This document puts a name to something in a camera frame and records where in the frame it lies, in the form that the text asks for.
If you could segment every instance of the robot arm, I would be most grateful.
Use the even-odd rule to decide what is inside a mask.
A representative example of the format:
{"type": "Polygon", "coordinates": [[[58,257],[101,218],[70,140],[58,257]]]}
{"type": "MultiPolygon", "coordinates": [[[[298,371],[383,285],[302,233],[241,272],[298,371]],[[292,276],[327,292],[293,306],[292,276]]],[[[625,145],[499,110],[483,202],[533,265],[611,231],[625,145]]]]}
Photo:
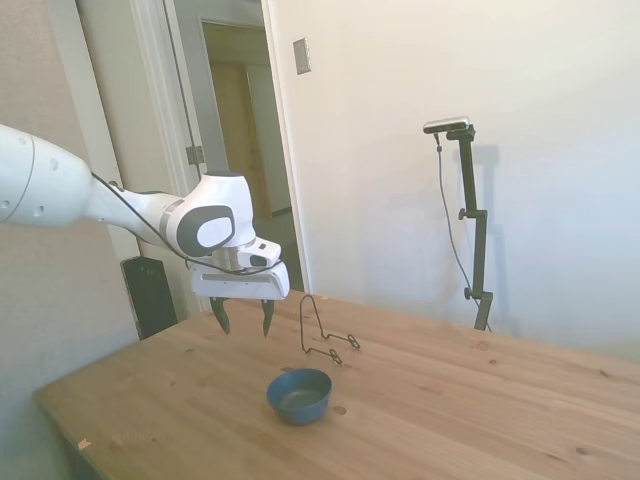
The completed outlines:
{"type": "Polygon", "coordinates": [[[263,300],[266,335],[273,300],[289,293],[280,246],[256,237],[241,175],[205,174],[185,198],[133,193],[105,183],[66,150],[0,125],[0,223],[65,227],[83,217],[126,228],[189,260],[194,292],[212,299],[227,333],[225,299],[263,300]]]}

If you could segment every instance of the bowl rim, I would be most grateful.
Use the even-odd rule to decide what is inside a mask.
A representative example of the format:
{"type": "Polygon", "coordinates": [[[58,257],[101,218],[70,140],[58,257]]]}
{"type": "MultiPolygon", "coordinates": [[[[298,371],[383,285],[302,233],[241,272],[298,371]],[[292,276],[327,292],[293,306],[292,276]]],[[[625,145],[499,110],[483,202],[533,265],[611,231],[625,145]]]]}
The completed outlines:
{"type": "Polygon", "coordinates": [[[274,378],[271,383],[269,384],[269,386],[267,387],[267,401],[269,402],[269,404],[276,410],[280,411],[280,412],[302,412],[304,410],[310,409],[310,408],[314,408],[317,407],[318,405],[322,404],[330,395],[331,392],[333,390],[333,382],[331,381],[331,377],[329,376],[328,373],[323,372],[322,370],[318,370],[317,368],[294,368],[293,370],[289,370],[288,372],[284,372],[282,375],[278,375],[276,378],[274,378]],[[287,375],[293,373],[293,372],[301,372],[301,371],[311,371],[314,373],[321,373],[324,377],[326,377],[326,379],[329,381],[329,389],[327,390],[327,393],[325,394],[324,397],[322,397],[321,400],[318,400],[316,403],[312,403],[311,405],[307,405],[301,408],[283,408],[279,405],[276,405],[275,402],[271,401],[269,392],[271,392],[271,390],[274,388],[275,383],[280,380],[283,377],[286,377],[287,375]]]}

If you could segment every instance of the wire object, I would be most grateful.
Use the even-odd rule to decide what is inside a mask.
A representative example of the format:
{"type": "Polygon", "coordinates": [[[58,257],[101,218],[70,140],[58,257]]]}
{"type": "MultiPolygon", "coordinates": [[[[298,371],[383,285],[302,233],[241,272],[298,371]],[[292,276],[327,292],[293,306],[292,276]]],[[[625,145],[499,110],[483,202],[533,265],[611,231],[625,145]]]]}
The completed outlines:
{"type": "Polygon", "coordinates": [[[313,347],[305,348],[304,322],[302,321],[304,315],[303,315],[302,309],[304,306],[304,301],[307,298],[310,298],[311,303],[313,304],[313,310],[316,313],[316,320],[318,320],[318,326],[320,327],[320,335],[322,336],[323,339],[328,340],[329,338],[333,337],[333,338],[337,338],[338,340],[344,340],[345,342],[349,342],[355,350],[360,350],[360,344],[358,343],[356,338],[351,334],[347,335],[346,337],[341,337],[340,335],[335,335],[333,333],[328,333],[328,334],[324,333],[324,328],[322,327],[322,321],[320,321],[320,314],[318,313],[318,307],[316,306],[316,300],[313,298],[312,295],[307,294],[303,296],[302,299],[300,299],[300,345],[302,346],[302,351],[304,353],[311,353],[311,352],[321,353],[322,355],[331,357],[336,365],[342,366],[343,365],[342,359],[333,348],[330,348],[328,352],[324,352],[322,350],[318,350],[317,348],[313,348],[313,347]]]}

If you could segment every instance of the black cable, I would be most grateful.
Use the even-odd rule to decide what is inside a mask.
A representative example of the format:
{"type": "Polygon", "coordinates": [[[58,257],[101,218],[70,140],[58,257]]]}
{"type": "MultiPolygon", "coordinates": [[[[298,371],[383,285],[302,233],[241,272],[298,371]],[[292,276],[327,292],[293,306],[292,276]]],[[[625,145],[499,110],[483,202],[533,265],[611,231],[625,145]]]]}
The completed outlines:
{"type": "MultiPolygon", "coordinates": [[[[444,206],[444,213],[446,214],[446,219],[447,219],[447,228],[449,229],[449,242],[451,243],[451,249],[453,250],[453,255],[454,257],[456,257],[456,263],[458,264],[458,267],[460,267],[460,271],[462,272],[464,281],[467,284],[467,288],[469,288],[469,291],[471,291],[472,289],[471,289],[471,283],[469,282],[469,277],[467,276],[467,272],[465,272],[464,267],[462,266],[462,262],[460,261],[460,257],[458,256],[458,249],[456,248],[456,244],[453,241],[453,232],[451,230],[451,218],[449,217],[449,207],[447,206],[447,198],[444,195],[444,186],[442,183],[442,146],[440,145],[440,137],[438,136],[437,133],[434,135],[434,137],[436,139],[436,144],[438,145],[438,147],[436,148],[436,151],[438,152],[438,179],[440,181],[440,195],[442,196],[442,205],[444,206]]],[[[476,300],[473,297],[471,298],[475,302],[476,307],[480,308],[480,304],[478,303],[478,300],[476,300]]],[[[493,333],[493,330],[491,330],[491,326],[489,326],[489,322],[487,322],[487,329],[489,329],[489,331],[493,333]]]]}
{"type": "Polygon", "coordinates": [[[181,258],[182,260],[184,260],[184,261],[185,261],[185,264],[186,264],[186,262],[191,262],[191,263],[195,263],[196,265],[203,265],[203,266],[205,266],[205,267],[213,268],[214,270],[218,270],[218,271],[220,271],[220,272],[222,272],[222,273],[226,273],[226,274],[228,274],[228,275],[237,275],[237,276],[239,276],[239,277],[246,277],[246,276],[249,276],[249,275],[256,275],[256,274],[258,274],[258,273],[266,272],[267,270],[271,270],[271,269],[272,269],[272,268],[274,268],[275,266],[277,266],[277,265],[279,265],[279,264],[281,264],[281,263],[282,263],[282,260],[278,260],[276,263],[274,263],[274,264],[273,264],[273,265],[271,265],[270,267],[261,268],[261,269],[259,269],[259,270],[253,270],[253,271],[250,271],[250,272],[247,272],[247,271],[233,271],[233,270],[227,270],[226,268],[217,267],[217,266],[215,266],[215,265],[211,265],[211,264],[206,263],[206,262],[201,262],[200,260],[196,260],[196,259],[194,259],[194,258],[189,258],[189,257],[187,257],[187,256],[185,256],[185,255],[182,255],[179,251],[177,251],[175,248],[173,248],[173,246],[169,243],[169,241],[168,241],[166,238],[164,238],[164,237],[162,236],[162,234],[161,234],[161,233],[160,233],[160,232],[159,232],[159,231],[158,231],[158,230],[157,230],[153,225],[151,225],[151,224],[147,221],[147,219],[145,219],[145,218],[140,214],[140,212],[138,212],[138,211],[133,207],[133,205],[131,205],[129,202],[127,202],[127,201],[124,199],[124,197],[123,197],[122,195],[120,195],[120,194],[119,194],[118,192],[116,192],[113,188],[111,188],[111,186],[110,186],[107,182],[105,182],[102,178],[100,178],[100,177],[99,177],[98,175],[96,175],[95,173],[91,172],[91,175],[93,175],[93,178],[95,178],[95,179],[96,179],[96,180],[98,180],[102,185],[104,185],[104,186],[105,186],[105,188],[106,188],[107,190],[109,190],[109,191],[110,191],[111,193],[113,193],[116,197],[118,197],[118,199],[119,199],[122,203],[124,203],[124,204],[127,206],[127,208],[128,208],[129,210],[131,210],[131,211],[135,214],[135,216],[136,216],[136,217],[138,217],[138,218],[142,221],[142,223],[144,223],[144,224],[149,228],[149,230],[151,230],[151,231],[152,231],[152,232],[153,232],[153,233],[154,233],[154,234],[155,234],[155,235],[156,235],[160,240],[162,240],[162,243],[164,243],[164,244],[165,244],[165,246],[166,246],[169,250],[171,250],[171,252],[172,252],[174,255],[176,255],[176,256],[178,256],[179,258],[181,258]]]}

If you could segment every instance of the light switch plate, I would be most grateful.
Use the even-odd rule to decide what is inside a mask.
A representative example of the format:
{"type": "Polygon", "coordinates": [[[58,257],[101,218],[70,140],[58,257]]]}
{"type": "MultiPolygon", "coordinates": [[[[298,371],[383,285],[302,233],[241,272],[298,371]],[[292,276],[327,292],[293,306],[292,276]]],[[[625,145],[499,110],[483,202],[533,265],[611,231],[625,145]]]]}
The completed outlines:
{"type": "Polygon", "coordinates": [[[306,38],[293,42],[293,53],[296,57],[296,69],[298,75],[311,71],[311,59],[309,58],[309,44],[306,38]]]}

